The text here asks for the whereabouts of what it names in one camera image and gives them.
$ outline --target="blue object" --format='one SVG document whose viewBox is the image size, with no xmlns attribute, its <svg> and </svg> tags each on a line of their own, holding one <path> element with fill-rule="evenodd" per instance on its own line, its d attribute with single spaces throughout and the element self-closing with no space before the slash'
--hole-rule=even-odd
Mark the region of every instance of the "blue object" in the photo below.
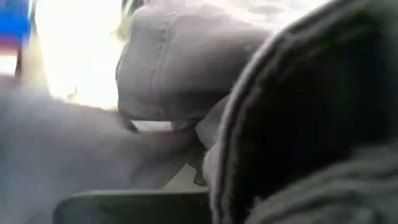
<svg viewBox="0 0 398 224">
<path fill-rule="evenodd" d="M 31 5 L 31 0 L 0 0 L 0 37 L 29 38 Z"/>
</svg>

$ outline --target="black object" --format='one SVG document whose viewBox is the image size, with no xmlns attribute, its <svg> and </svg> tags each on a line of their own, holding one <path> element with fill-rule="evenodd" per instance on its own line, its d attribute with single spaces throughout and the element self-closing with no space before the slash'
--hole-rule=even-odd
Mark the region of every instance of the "black object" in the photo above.
<svg viewBox="0 0 398 224">
<path fill-rule="evenodd" d="M 207 190 L 94 191 L 62 201 L 54 224 L 209 224 Z"/>
</svg>

